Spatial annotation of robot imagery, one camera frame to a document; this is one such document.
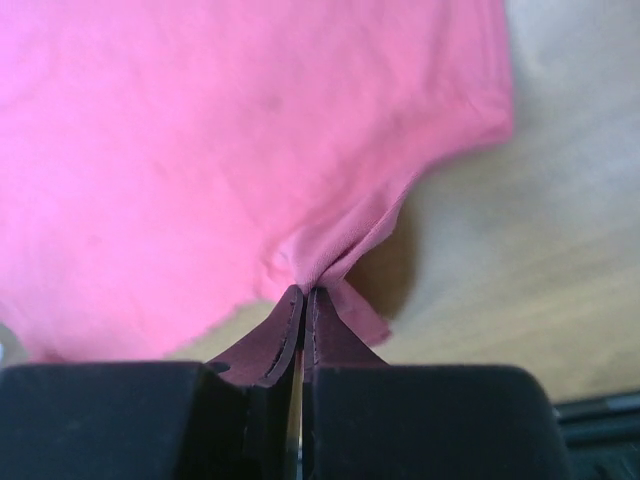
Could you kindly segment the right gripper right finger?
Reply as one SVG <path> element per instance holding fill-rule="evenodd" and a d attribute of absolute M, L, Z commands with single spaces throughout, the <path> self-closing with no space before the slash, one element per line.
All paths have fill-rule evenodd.
<path fill-rule="evenodd" d="M 390 365 L 342 321 L 328 293 L 306 305 L 307 479 L 567 479 L 550 402 L 527 371 Z"/>

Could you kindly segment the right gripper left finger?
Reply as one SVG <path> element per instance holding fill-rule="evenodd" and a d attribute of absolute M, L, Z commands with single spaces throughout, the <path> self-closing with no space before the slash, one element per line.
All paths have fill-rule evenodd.
<path fill-rule="evenodd" d="M 292 479 L 305 298 L 212 360 L 23 364 L 1 372 L 5 479 Z"/>

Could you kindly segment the red t-shirt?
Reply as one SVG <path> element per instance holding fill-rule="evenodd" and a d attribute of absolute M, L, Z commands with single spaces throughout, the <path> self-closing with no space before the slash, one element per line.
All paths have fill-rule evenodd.
<path fill-rule="evenodd" d="M 346 274 L 434 163 L 513 128 L 500 1 L 5 1 L 1 320 L 151 359 Z"/>

